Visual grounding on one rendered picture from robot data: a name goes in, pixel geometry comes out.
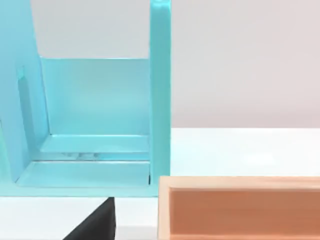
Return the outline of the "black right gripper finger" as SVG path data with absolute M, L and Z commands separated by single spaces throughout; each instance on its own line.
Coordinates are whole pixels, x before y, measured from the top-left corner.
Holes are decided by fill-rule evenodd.
M 115 240 L 115 198 L 108 197 L 63 240 Z

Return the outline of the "light blue rack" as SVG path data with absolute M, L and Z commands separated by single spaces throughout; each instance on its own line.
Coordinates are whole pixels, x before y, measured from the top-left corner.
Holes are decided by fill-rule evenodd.
M 172 0 L 147 57 L 49 58 L 30 0 L 0 0 L 0 197 L 157 197 L 170 175 Z

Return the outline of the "shallow salmon-coloured box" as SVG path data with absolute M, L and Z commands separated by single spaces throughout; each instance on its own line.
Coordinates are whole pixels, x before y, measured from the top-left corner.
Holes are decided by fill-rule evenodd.
M 320 240 L 319 176 L 162 176 L 157 240 Z

